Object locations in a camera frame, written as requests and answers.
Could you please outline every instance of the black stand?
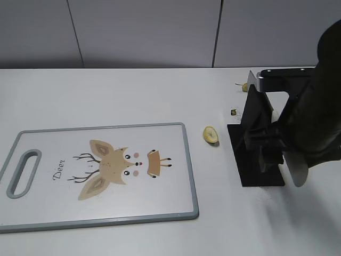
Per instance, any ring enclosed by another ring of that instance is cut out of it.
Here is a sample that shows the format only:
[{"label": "black stand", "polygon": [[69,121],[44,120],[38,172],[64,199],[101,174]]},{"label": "black stand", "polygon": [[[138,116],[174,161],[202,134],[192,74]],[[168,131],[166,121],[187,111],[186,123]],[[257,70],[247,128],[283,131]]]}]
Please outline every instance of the black stand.
[{"label": "black stand", "polygon": [[259,167],[259,154],[255,150],[246,150],[240,124],[228,124],[234,156],[243,187],[284,186],[278,165],[273,165],[266,172]]}]

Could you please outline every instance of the table surface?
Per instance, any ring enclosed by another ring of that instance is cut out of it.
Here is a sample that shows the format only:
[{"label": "table surface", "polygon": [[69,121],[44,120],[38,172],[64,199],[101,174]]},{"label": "table surface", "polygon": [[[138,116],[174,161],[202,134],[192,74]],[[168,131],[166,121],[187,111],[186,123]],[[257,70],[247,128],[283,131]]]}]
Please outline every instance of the table surface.
[{"label": "table surface", "polygon": [[[0,70],[0,165],[22,130],[183,122],[200,210],[189,221],[0,234],[0,254],[340,255],[340,162],[312,168],[301,188],[285,165],[284,187],[241,186],[226,125],[240,122],[247,96],[235,83],[262,69]],[[280,111],[287,96],[269,98]],[[217,148],[202,139],[207,125]]]}]

